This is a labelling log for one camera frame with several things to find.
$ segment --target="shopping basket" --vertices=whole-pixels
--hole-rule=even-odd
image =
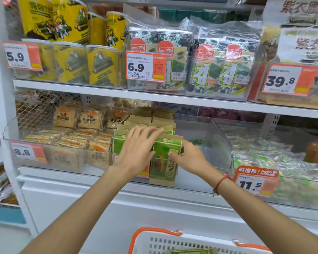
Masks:
[[[219,254],[268,254],[271,251],[260,245],[243,244],[204,236],[168,231],[158,228],[140,228],[132,236],[128,254],[165,254],[168,250],[212,248]]]

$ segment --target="yellow can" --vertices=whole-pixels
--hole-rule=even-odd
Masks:
[[[86,45],[89,84],[119,87],[121,51],[102,45]]]
[[[54,42],[54,57],[59,82],[88,83],[85,46],[69,42]]]
[[[80,0],[52,0],[57,41],[89,44],[87,6]]]
[[[91,44],[106,45],[107,19],[89,12],[89,40]]]
[[[28,38],[55,40],[51,0],[18,0],[24,35]]]
[[[121,50],[127,34],[125,15],[121,12],[108,11],[106,16],[106,45]]]
[[[31,79],[35,80],[57,80],[57,68],[55,66],[53,42],[39,39],[21,39],[22,42],[37,44],[39,47],[42,69],[44,71],[30,71]]]

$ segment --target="orange basket handle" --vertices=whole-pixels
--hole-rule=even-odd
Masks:
[[[261,246],[258,244],[240,243],[238,240],[233,240],[233,243],[236,244],[238,247],[242,247],[242,248],[252,248],[252,249],[266,250],[271,252],[271,250],[268,247]]]
[[[128,249],[128,254],[132,254],[133,248],[134,248],[134,244],[135,244],[135,242],[136,242],[137,236],[138,236],[141,232],[144,232],[144,231],[165,233],[165,234],[170,234],[170,235],[175,235],[175,236],[181,236],[181,235],[182,235],[182,233],[181,233],[180,231],[179,231],[178,233],[176,233],[176,232],[172,232],[172,231],[169,231],[169,230],[159,229],[159,228],[152,228],[152,227],[142,227],[142,228],[139,228],[139,229],[133,234],[133,236],[132,236],[131,244],[130,244],[129,249]]]

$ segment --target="price tag reading 39.8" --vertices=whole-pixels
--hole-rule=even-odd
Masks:
[[[17,158],[47,162],[41,144],[25,144],[13,141],[10,144]]]
[[[127,79],[165,81],[167,55],[126,51],[126,56]]]
[[[36,44],[3,42],[8,67],[43,71],[39,47]]]
[[[266,77],[263,92],[306,96],[317,73],[316,66],[273,64]]]
[[[278,175],[275,169],[239,166],[233,181],[254,195],[270,197],[278,186]]]

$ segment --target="red string bracelet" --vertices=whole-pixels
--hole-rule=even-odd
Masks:
[[[222,181],[224,181],[226,178],[230,179],[232,181],[232,179],[230,178],[229,176],[229,173],[228,172],[225,172],[224,175],[226,175],[225,177],[223,177],[216,185],[216,187],[213,189],[213,196],[216,195],[216,196],[219,196],[218,194],[218,186],[220,185],[220,183]]]

